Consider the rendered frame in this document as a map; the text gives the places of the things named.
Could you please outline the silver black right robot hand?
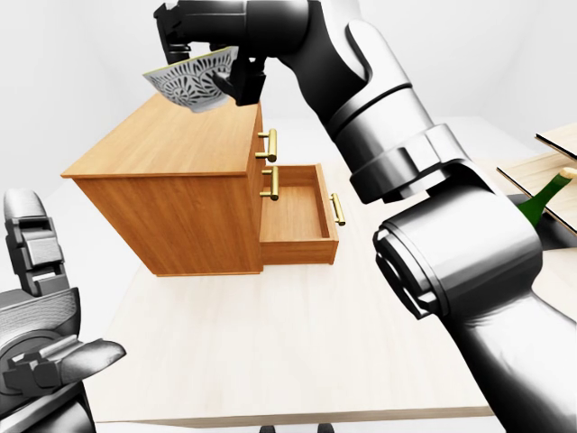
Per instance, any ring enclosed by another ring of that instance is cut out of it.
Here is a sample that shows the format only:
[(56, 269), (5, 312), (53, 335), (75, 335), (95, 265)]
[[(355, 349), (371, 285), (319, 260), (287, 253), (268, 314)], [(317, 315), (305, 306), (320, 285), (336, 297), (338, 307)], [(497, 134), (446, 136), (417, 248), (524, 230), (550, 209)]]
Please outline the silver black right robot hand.
[(309, 15), (307, 0), (178, 0), (154, 12), (169, 64), (186, 60), (192, 42), (207, 42), (213, 50), (238, 48), (231, 72), (213, 77), (238, 106), (260, 100), (265, 60), (298, 50)]

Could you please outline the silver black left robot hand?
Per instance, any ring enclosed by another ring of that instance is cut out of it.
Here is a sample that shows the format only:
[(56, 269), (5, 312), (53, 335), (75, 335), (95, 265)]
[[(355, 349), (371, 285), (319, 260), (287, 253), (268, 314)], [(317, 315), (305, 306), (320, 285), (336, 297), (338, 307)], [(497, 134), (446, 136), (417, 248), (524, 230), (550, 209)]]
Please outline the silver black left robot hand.
[(4, 197), (6, 244), (21, 287), (0, 293), (0, 395), (31, 399), (99, 373), (126, 352), (79, 340), (79, 291), (69, 284), (55, 226), (37, 194)]

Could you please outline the black white patterned bowl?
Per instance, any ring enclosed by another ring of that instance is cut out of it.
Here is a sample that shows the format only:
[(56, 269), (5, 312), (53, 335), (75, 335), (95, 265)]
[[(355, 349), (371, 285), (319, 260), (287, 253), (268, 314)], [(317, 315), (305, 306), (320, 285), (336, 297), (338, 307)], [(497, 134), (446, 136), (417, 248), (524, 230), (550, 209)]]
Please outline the black white patterned bowl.
[(226, 47), (155, 69), (143, 77), (170, 102), (202, 113), (227, 102), (229, 96), (216, 86), (212, 77), (215, 73), (229, 75), (237, 53), (237, 47)]

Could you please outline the wooden cabinet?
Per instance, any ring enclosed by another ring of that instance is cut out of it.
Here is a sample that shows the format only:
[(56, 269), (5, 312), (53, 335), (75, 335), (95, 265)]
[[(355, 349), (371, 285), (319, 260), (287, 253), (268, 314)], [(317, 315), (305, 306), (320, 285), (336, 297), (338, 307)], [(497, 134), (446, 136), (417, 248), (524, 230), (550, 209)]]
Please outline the wooden cabinet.
[(201, 114), (155, 95), (65, 170), (158, 276), (262, 270), (248, 153), (256, 105)]

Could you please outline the closed wooden drawer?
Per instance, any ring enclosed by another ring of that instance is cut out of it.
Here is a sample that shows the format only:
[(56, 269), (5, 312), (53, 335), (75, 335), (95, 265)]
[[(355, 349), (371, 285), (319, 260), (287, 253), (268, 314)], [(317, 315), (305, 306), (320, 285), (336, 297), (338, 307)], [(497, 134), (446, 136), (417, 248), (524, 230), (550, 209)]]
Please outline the closed wooden drawer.
[(253, 223), (257, 239), (260, 239), (260, 230), (261, 230), (262, 197), (260, 196), (260, 193), (262, 192), (264, 182), (263, 179), (264, 175), (261, 173), (263, 168), (264, 166), (262, 164), (256, 164), (251, 171), (251, 175), (249, 176), (250, 181), (249, 192), (252, 205)]
[(258, 133), (261, 133), (262, 131), (261, 104), (258, 104), (256, 105), (254, 126), (252, 128), (251, 135), (251, 146), (248, 153), (247, 173), (249, 175), (252, 175), (255, 171), (262, 170), (266, 165), (266, 161), (264, 159), (259, 159), (255, 156), (256, 152), (264, 151), (264, 140), (258, 136)]

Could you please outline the open wooden drawer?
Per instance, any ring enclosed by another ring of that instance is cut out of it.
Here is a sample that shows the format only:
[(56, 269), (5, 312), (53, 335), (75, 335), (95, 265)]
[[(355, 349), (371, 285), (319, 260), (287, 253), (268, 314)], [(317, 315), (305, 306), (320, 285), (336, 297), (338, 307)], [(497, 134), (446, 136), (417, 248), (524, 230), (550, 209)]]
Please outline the open wooden drawer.
[(279, 199), (261, 206), (265, 265), (332, 264), (339, 244), (322, 166), (279, 166)]

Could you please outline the green wine bottle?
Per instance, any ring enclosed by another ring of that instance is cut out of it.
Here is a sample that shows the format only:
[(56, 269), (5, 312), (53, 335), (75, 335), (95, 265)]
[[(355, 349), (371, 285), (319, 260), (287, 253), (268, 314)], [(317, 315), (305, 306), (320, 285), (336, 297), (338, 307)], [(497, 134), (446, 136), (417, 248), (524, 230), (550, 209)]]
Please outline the green wine bottle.
[(562, 168), (536, 195), (517, 205), (519, 211), (536, 227), (542, 217), (547, 203), (572, 179), (577, 178), (577, 169)]

